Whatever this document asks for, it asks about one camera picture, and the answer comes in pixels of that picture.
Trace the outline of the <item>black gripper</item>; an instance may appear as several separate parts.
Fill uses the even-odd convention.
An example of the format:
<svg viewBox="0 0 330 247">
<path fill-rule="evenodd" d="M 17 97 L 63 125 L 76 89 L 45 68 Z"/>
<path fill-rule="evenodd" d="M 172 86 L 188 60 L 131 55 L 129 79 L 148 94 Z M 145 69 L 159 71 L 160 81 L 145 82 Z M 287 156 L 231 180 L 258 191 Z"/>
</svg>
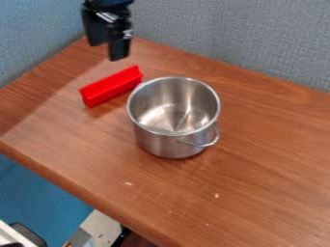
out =
<svg viewBox="0 0 330 247">
<path fill-rule="evenodd" d="M 91 46 L 104 43 L 104 22 L 96 16 L 107 14 L 112 18 L 129 17 L 128 6 L 133 0 L 84 0 L 83 24 Z M 129 55 L 129 43 L 133 37 L 131 22 L 120 19 L 107 25 L 108 57 L 112 62 Z"/>
</svg>

